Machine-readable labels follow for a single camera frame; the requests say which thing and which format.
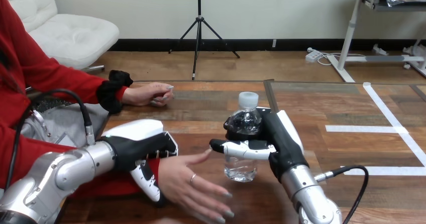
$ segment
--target woman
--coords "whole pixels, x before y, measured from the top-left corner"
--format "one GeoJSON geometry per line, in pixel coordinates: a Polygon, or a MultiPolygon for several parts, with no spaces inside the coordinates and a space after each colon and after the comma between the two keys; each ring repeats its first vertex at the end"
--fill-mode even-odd
{"type": "MultiPolygon", "coordinates": [[[[163,83],[128,88],[125,81],[106,81],[82,71],[67,68],[48,58],[24,29],[8,0],[0,0],[0,188],[4,188],[15,135],[14,126],[30,103],[25,86],[39,91],[66,88],[77,93],[85,103],[101,103],[106,110],[117,112],[122,104],[146,105],[154,97],[163,106],[173,97],[163,83]]],[[[12,183],[24,177],[34,161],[46,152],[64,152],[71,147],[20,138],[12,183]]],[[[209,151],[193,156],[171,157],[150,161],[158,177],[159,187],[170,201],[194,214],[225,222],[224,215],[233,216],[230,208],[209,197],[209,194],[231,196],[224,188],[199,176],[191,182],[193,172],[187,167],[205,161],[209,151]]],[[[76,196],[122,195],[141,192],[128,173],[106,174],[82,185],[76,196]]]]}

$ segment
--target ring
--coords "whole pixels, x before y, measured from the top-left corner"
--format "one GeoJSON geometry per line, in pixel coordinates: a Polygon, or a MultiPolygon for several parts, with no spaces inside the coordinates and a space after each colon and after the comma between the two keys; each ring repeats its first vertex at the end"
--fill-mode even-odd
{"type": "Polygon", "coordinates": [[[190,183],[191,183],[191,185],[192,185],[192,181],[194,180],[194,178],[195,178],[195,176],[196,176],[197,174],[193,174],[192,175],[192,177],[191,177],[191,181],[190,181],[190,183]]]}

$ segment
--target black scrunchie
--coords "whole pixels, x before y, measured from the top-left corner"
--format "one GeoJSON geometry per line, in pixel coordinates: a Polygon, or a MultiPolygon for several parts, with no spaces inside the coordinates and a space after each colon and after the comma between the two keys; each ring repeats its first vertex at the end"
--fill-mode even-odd
{"type": "Polygon", "coordinates": [[[123,108],[122,103],[116,98],[116,92],[123,86],[130,87],[133,80],[130,74],[111,70],[108,77],[109,81],[103,81],[96,90],[96,97],[100,105],[111,114],[117,114],[123,108]]]}

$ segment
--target robotic arm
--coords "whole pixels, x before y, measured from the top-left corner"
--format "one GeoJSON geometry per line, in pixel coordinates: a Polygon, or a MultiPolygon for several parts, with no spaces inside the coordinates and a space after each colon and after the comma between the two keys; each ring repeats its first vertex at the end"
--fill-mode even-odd
{"type": "Polygon", "coordinates": [[[65,153],[46,153],[0,199],[0,223],[53,223],[65,197],[111,170],[129,171],[142,190],[162,205],[164,197],[146,158],[177,153],[176,142],[156,120],[115,127],[94,145],[65,153]]]}
{"type": "Polygon", "coordinates": [[[259,140],[211,140],[210,147],[229,156],[246,159],[269,160],[271,169],[282,184],[288,198],[299,214],[302,224],[341,224],[342,214],[337,205],[328,199],[315,179],[303,156],[303,145],[285,111],[277,114],[258,108],[262,116],[262,133],[259,140]]]}

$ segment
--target bottle cap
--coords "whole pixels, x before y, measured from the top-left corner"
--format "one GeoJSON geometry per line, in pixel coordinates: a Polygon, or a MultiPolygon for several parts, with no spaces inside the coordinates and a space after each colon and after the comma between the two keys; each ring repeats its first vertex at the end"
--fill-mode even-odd
{"type": "Polygon", "coordinates": [[[241,92],[238,97],[238,104],[241,107],[255,108],[259,103],[259,95],[254,92],[241,92]]]}

